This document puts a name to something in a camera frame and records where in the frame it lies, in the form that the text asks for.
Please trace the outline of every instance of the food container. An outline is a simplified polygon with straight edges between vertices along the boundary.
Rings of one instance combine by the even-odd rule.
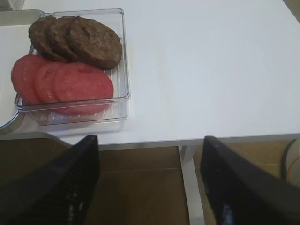
[[[24,0],[0,0],[0,11],[13,11],[22,9]]]
[[[122,121],[128,116],[128,100],[130,99],[129,77],[126,56],[126,39],[124,31],[124,12],[120,8],[116,9],[100,9],[73,12],[55,12],[42,14],[41,17],[53,15],[56,18],[62,16],[81,16],[88,19],[94,19],[113,29],[120,37],[122,44],[122,58],[119,65],[113,69],[105,71],[114,86],[114,94],[112,98],[69,101],[59,103],[47,103],[39,105],[26,105],[20,96],[16,96],[15,106],[18,111],[26,112],[39,125],[53,125],[84,121],[111,122]],[[38,54],[31,46],[29,54]],[[80,109],[82,107],[91,107],[93,105],[106,104],[109,107],[99,113],[93,115],[64,115],[55,111],[61,109]]]

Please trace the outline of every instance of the brown floor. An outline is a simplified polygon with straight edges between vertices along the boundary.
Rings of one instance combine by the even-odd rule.
[[[300,0],[284,0],[300,21]],[[230,144],[251,163],[279,177],[280,160],[290,141]],[[66,148],[49,140],[0,141],[0,185],[30,173]],[[206,225],[215,221],[200,175],[201,148],[194,161]],[[99,153],[101,177],[87,225],[188,225],[188,211],[177,148]]]

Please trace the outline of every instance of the white metal table leg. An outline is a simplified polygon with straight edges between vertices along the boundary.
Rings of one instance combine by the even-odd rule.
[[[190,225],[204,225],[204,216],[193,156],[198,146],[180,146],[180,162]]]

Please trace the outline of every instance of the white tabletop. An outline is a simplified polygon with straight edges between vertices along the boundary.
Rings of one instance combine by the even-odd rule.
[[[97,134],[113,148],[300,133],[300,26],[282,0],[26,0],[23,7],[99,8],[125,11],[131,112],[123,128],[101,133],[95,124],[66,135],[26,117],[18,132],[71,144]]]

